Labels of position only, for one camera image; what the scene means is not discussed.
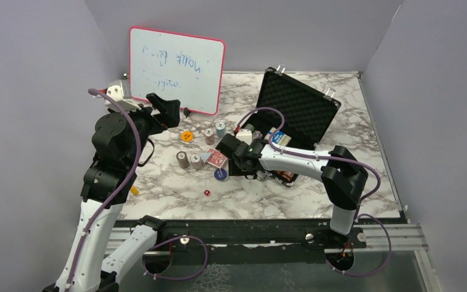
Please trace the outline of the light blue chip stack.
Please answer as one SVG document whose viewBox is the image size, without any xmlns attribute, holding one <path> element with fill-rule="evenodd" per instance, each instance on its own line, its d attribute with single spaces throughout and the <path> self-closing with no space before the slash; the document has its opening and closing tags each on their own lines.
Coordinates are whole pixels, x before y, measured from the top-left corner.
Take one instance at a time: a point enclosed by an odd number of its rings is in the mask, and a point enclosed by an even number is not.
<svg viewBox="0 0 467 292">
<path fill-rule="evenodd" d="M 217 122 L 215 128 L 217 137 L 223 138 L 226 134 L 226 124 L 224 122 Z"/>
</svg>

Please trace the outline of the white red chip stack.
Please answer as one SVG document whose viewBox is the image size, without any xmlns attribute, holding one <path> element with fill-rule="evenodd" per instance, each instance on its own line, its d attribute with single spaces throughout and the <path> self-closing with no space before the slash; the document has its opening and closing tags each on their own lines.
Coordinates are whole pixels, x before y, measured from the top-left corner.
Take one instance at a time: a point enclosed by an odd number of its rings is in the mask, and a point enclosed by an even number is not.
<svg viewBox="0 0 467 292">
<path fill-rule="evenodd" d="M 211 128 L 204 130 L 204 139 L 207 145 L 213 145 L 215 143 L 215 132 Z"/>
</svg>

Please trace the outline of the brown chip stack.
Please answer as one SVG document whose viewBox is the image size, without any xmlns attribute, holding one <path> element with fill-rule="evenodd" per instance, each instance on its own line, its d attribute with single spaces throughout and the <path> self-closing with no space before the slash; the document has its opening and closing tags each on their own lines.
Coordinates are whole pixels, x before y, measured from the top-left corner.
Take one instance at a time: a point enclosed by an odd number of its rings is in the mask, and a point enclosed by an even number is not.
<svg viewBox="0 0 467 292">
<path fill-rule="evenodd" d="M 176 154 L 176 159 L 178 161 L 178 165 L 180 166 L 180 168 L 187 169 L 190 167 L 190 162 L 189 162 L 186 152 L 179 151 Z"/>
</svg>

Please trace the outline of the grey chip stack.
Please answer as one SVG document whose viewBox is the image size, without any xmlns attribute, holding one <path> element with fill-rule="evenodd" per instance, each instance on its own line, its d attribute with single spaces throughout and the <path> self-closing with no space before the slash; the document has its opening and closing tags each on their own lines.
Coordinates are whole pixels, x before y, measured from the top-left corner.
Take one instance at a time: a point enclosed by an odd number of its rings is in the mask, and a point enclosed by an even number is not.
<svg viewBox="0 0 467 292">
<path fill-rule="evenodd" d="M 195 169 L 195 170 L 201 170 L 203 168 L 203 165 L 204 165 L 204 161 L 202 160 L 200 154 L 192 154 L 190 157 L 189 157 L 189 161 L 191 163 L 191 166 Z"/>
</svg>

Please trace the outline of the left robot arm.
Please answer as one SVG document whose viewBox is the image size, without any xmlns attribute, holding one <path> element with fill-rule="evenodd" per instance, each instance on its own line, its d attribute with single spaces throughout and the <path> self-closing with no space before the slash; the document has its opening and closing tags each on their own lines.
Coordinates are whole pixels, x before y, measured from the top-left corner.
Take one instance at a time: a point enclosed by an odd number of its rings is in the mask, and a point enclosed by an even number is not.
<svg viewBox="0 0 467 292">
<path fill-rule="evenodd" d="M 180 101 L 150 93 L 150 105 L 145 107 L 129 99 L 114 100 L 104 90 L 90 89 L 89 93 L 104 98 L 109 110 L 94 127 L 95 155 L 83 177 L 80 216 L 69 257 L 47 291 L 117 291 L 137 259 L 148 248 L 161 249 L 167 241 L 164 222 L 149 218 L 118 250 L 105 254 L 137 178 L 136 169 L 143 166 L 142 150 L 150 136 L 179 125 Z"/>
</svg>

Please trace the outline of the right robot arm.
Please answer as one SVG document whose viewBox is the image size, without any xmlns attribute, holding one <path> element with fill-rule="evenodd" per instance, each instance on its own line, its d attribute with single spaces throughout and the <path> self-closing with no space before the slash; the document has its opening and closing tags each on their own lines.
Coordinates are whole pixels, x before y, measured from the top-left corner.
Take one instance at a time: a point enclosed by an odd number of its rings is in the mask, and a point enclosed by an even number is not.
<svg viewBox="0 0 467 292">
<path fill-rule="evenodd" d="M 247 144 L 226 134 L 216 149 L 248 174 L 283 171 L 322 183 L 333 205 L 327 241 L 336 248 L 350 241 L 368 171 L 345 147 L 335 146 L 332 151 L 304 150 L 264 139 L 255 139 Z"/>
</svg>

